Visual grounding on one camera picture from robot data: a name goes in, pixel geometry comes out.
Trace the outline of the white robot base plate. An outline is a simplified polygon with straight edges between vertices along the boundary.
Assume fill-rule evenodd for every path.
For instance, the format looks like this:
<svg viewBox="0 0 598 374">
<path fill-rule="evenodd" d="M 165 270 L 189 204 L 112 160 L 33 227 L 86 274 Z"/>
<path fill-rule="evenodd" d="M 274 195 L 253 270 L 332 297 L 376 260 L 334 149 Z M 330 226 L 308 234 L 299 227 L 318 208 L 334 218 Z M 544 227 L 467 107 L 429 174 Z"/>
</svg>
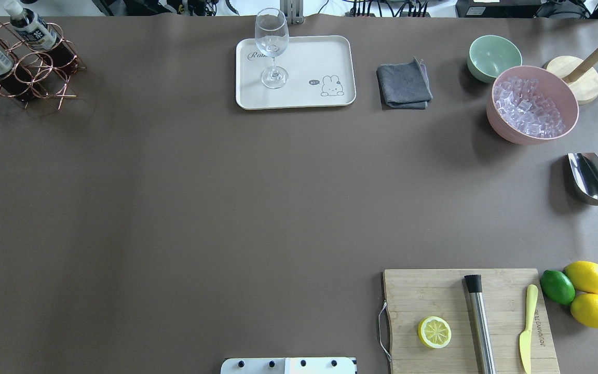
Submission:
<svg viewBox="0 0 598 374">
<path fill-rule="evenodd" d="M 357 373 L 355 358 L 350 357 L 260 357 L 230 358 L 221 365 L 221 373 Z"/>
</svg>

